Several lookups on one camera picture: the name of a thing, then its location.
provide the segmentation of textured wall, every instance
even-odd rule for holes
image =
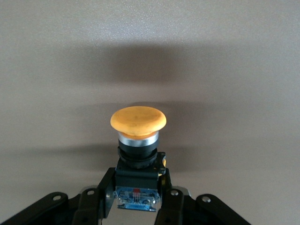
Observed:
[[[0,222],[97,184],[118,160],[110,116],[143,104],[167,116],[174,185],[299,224],[299,40],[297,1],[1,1]]]

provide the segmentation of yellow switch detail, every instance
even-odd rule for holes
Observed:
[[[116,111],[111,126],[132,139],[151,136],[166,124],[165,115],[147,106],[132,106]]]

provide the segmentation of silver metal ring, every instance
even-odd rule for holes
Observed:
[[[128,137],[125,137],[121,132],[119,132],[119,141],[124,145],[131,147],[144,147],[155,143],[158,140],[158,131],[151,137],[147,137],[141,140],[135,140]]]

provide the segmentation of yellow mushroom push button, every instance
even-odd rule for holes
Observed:
[[[158,131],[166,125],[165,115],[148,106],[118,110],[111,126],[119,132],[119,156],[133,168],[149,166],[157,157]]]

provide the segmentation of transparent plastic casing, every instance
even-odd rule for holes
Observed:
[[[154,189],[117,186],[114,194],[119,209],[156,212],[160,202],[158,191]]]

